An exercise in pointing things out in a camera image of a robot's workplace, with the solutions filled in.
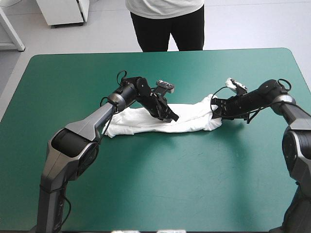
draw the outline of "green table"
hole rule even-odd
[[[36,224],[47,141],[98,108],[101,97],[117,88],[122,69],[150,85],[174,83],[169,103],[196,103],[228,77],[249,90],[284,78],[297,103],[311,112],[310,92],[287,49],[35,56],[0,124],[0,230]],[[105,138],[96,162],[68,185],[72,213],[63,230],[277,227],[296,190],[281,150],[286,126],[266,109],[250,125],[225,121],[212,132]]]

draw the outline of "black wire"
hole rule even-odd
[[[99,106],[100,106],[100,107],[102,107],[102,103],[103,103],[103,100],[104,100],[104,99],[107,99],[107,100],[108,100],[108,97],[102,97],[101,102],[99,103]]]
[[[69,210],[68,210],[68,213],[67,213],[65,219],[63,220],[62,224],[60,225],[61,227],[64,225],[64,223],[66,222],[67,218],[69,217],[69,215],[70,215],[70,213],[71,213],[71,203],[70,203],[70,201],[66,198],[65,195],[62,195],[62,196],[63,196],[63,198],[65,199],[65,201],[67,201],[67,203],[68,203],[68,205],[69,205]]]
[[[283,81],[283,82],[287,83],[287,85],[288,85],[289,88],[286,89],[285,86],[284,86],[280,81]],[[290,90],[292,89],[291,83],[290,83],[289,81],[287,81],[286,79],[278,79],[278,80],[277,80],[277,83],[278,83],[279,85],[281,85],[286,91],[290,91]]]
[[[127,75],[127,71],[126,71],[126,70],[121,70],[121,71],[119,71],[119,73],[117,74],[117,83],[118,83],[120,86],[121,86],[121,84],[119,83],[119,75],[120,75],[122,72],[124,72],[124,76],[121,78],[121,81],[122,81],[122,79],[125,78],[126,75]]]
[[[64,190],[66,185],[67,185],[67,183],[65,183],[62,187],[57,188],[57,189],[54,189],[54,190],[51,190],[51,191],[46,190],[42,185],[39,185],[39,187],[40,187],[40,189],[41,189],[42,191],[51,194],[51,193],[58,192],[58,191],[60,191],[60,190]],[[60,195],[64,198],[64,200],[65,200],[65,201],[68,203],[68,205],[69,205],[68,213],[67,213],[65,219],[62,221],[62,223],[61,223],[61,225],[60,225],[60,226],[62,227],[63,224],[66,222],[67,218],[69,217],[70,213],[71,213],[71,202],[68,200],[68,198],[67,198],[64,194],[60,193]]]

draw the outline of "white cloth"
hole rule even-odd
[[[199,130],[212,131],[222,124],[221,118],[212,119],[210,99],[208,95],[196,104],[169,104],[169,107],[179,115],[177,122],[163,122],[152,117],[145,108],[126,108],[112,117],[106,135],[114,137],[119,134],[135,134],[141,132],[182,133]]]
[[[164,19],[195,12],[204,5],[204,0],[126,0],[125,5],[135,15]]]

